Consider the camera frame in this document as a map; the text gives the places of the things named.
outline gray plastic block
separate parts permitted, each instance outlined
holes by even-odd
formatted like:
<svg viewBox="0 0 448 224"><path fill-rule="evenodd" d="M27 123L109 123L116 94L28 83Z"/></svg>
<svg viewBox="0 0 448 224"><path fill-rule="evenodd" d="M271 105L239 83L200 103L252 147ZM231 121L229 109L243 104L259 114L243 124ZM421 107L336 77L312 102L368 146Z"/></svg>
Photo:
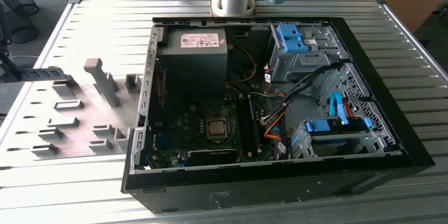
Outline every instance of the gray plastic block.
<svg viewBox="0 0 448 224"><path fill-rule="evenodd" d="M115 128L112 127L111 124L108 124L108 125L93 125L92 132L99 137L101 137L101 136L111 136L111 137L113 137Z"/></svg>
<svg viewBox="0 0 448 224"><path fill-rule="evenodd" d="M55 103L55 110L64 111L64 110L73 110L73 109L81 109L84 107L81 100L65 100L61 102Z"/></svg>
<svg viewBox="0 0 448 224"><path fill-rule="evenodd" d="M76 126L77 124L79 124L77 118L73 116L69 116L64 118L49 119L47 126L48 127Z"/></svg>
<svg viewBox="0 0 448 224"><path fill-rule="evenodd" d="M45 142L53 142L53 141L59 141L63 138L64 133L59 130L59 128L52 127L49 129L40 130L37 132L37 136Z"/></svg>
<svg viewBox="0 0 448 224"><path fill-rule="evenodd" d="M49 156L59 152L59 148L53 144L35 145L31 149L31 152L37 156Z"/></svg>
<svg viewBox="0 0 448 224"><path fill-rule="evenodd" d="M128 128L128 133L125 136L123 136L121 131L116 129L113 139L117 142L121 150L125 151L128 149L128 143L132 138L133 138L133 128Z"/></svg>
<svg viewBox="0 0 448 224"><path fill-rule="evenodd" d="M75 95L71 91L71 86L68 81L53 81L51 86L63 99L73 99Z"/></svg>
<svg viewBox="0 0 448 224"><path fill-rule="evenodd" d="M311 31L304 31L301 33L303 39L312 39L313 38L313 34L311 33Z"/></svg>
<svg viewBox="0 0 448 224"><path fill-rule="evenodd" d="M109 150L113 149L113 144L109 141L109 139L104 138L104 139L99 139L99 140L92 140L89 148L95 152L109 151Z"/></svg>
<svg viewBox="0 0 448 224"><path fill-rule="evenodd" d="M115 108L120 105L120 100L115 94L115 90L117 87L112 75L104 73L101 66L101 59L91 58L85 61L84 70L87 73L92 74L97 88L100 89L111 107Z"/></svg>
<svg viewBox="0 0 448 224"><path fill-rule="evenodd" d="M128 90L128 93L139 93L141 88L140 76L136 73L127 74L124 85Z"/></svg>

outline wire bundle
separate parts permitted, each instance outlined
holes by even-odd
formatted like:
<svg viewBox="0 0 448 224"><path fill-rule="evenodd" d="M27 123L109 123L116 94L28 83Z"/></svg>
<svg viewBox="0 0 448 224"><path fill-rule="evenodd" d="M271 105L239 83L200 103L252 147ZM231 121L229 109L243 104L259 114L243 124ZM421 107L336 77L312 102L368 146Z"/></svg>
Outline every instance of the wire bundle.
<svg viewBox="0 0 448 224"><path fill-rule="evenodd" d="M283 93L283 92L269 92L269 89L268 89L268 87L269 87L269 84L267 83L265 85L264 85L264 93L265 94L268 94L268 95L279 95L280 97L284 97L285 96L285 94Z"/></svg>
<svg viewBox="0 0 448 224"><path fill-rule="evenodd" d="M348 105L348 102L344 100L343 101L343 106L344 106L344 109L345 109L345 113L348 116L355 116L353 112L352 112L352 108L351 106Z"/></svg>
<svg viewBox="0 0 448 224"><path fill-rule="evenodd" d="M253 78L253 76L255 76L256 73L257 73L257 64L256 64L256 62L255 62L255 59L253 59L252 55L247 52L247 50L245 50L243 47L240 47L240 46L237 46L237 45L233 45L233 47L237 48L239 50L241 50L241 52L248 56L248 58L251 59L253 68L252 68L252 74L251 74L251 76L249 76L248 78L241 79L241 80L237 80L237 81L228 81L228 82L227 82L227 85L228 85L236 92L239 92L239 93L256 94L256 95L260 95L260 96L263 96L263 97L276 97L276 96L279 96L279 95L280 95L280 96L284 96L284 94L283 94L281 92L280 92L279 94L276 94L276 93L271 93L271 92L267 90L268 87L264 87L264 91L265 91L267 93L263 94L263 93L259 93L259 92L255 92L255 91L245 91L245 90L240 89L240 88L235 85L235 84L239 84L239 83L244 83L244 82L249 81L249 80Z"/></svg>
<svg viewBox="0 0 448 224"><path fill-rule="evenodd" d="M261 122L265 123L265 122L268 122L269 120L272 120L279 115L276 117L276 119L273 120L273 122L269 124L268 130L264 133L264 137L269 137L269 138L273 138L273 139L281 139L280 136L271 135L269 131L272 130L273 126L277 124L280 118L285 115L287 108L288 108L288 106L292 103L293 97L301 91L304 91L307 88L309 88L309 86L312 85L315 79L317 78L317 76L321 73L324 73L325 71L328 71L331 69L337 69L341 66L343 66L343 63L333 63L333 64L331 64L328 66L320 67L313 72L311 72L304 78L301 78L301 80L299 82L296 82L296 84L292 86L292 88L287 92L287 95L285 95L285 97L283 99L283 102L281 102L281 106L269 115L267 115L261 119Z"/></svg>

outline black cable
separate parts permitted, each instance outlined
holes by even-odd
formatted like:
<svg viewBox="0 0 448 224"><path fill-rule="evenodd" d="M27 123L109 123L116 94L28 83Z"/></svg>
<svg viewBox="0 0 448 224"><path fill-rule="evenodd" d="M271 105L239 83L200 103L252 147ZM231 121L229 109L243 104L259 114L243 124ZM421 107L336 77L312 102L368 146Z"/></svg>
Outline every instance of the black cable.
<svg viewBox="0 0 448 224"><path fill-rule="evenodd" d="M288 134L287 134L287 123L285 123L285 117L281 117L279 122L277 122L277 126L279 126L279 134L280 134L280 142L281 144L287 147L285 153L284 155L281 155L280 159L288 159L289 156L289 147L291 145L288 144Z"/></svg>
<svg viewBox="0 0 448 224"><path fill-rule="evenodd" d="M288 108L292 102L292 97L297 95L301 91L304 91L307 88L309 88L309 86L313 84L315 79L321 73L324 73L328 70L341 68L343 65L344 65L343 62L332 63L331 65L323 66L317 68L313 72L307 74L307 76L301 78L300 81L297 81L297 83L292 86L288 93L285 94L281 106L271 113L271 115L265 119L263 119L263 121L268 121L269 119L272 119L277 114L283 112L283 110Z"/></svg>

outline metal table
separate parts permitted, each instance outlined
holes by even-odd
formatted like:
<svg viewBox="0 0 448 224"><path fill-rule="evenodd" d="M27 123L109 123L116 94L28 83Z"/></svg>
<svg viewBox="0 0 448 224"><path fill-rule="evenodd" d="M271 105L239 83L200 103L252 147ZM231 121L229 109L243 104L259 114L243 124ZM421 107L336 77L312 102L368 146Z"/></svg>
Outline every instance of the metal table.
<svg viewBox="0 0 448 224"><path fill-rule="evenodd" d="M57 96L52 83L24 85L0 129L1 222L447 223L447 74L387 5L371 0L289 0L279 6L259 1L257 15L345 18L437 165L355 197L211 211L153 215L120 193L123 151L93 155L83 138L91 137L88 125L97 123L91 122L92 110L111 115L103 123L123 128L133 124L127 118L135 109L132 103L115 110L104 105L81 65L85 58L101 57L116 80L143 73L151 19L207 15L208 0L71 0L36 67L61 66L80 84L85 104L95 106L77 115L80 126L67 129L63 153L39 160L29 152L40 143L33 132L55 116L48 101Z"/></svg>

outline power supply label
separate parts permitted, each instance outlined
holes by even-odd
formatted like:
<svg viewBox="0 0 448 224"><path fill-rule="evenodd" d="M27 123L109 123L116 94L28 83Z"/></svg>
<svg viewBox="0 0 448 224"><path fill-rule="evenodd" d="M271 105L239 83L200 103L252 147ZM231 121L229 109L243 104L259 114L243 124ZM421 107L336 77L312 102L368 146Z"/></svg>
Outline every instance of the power supply label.
<svg viewBox="0 0 448 224"><path fill-rule="evenodd" d="M209 203L225 204L229 201L229 198L231 198L229 191L219 191L208 194Z"/></svg>
<svg viewBox="0 0 448 224"><path fill-rule="evenodd" d="M219 47L217 34L183 34L180 37L180 47Z"/></svg>

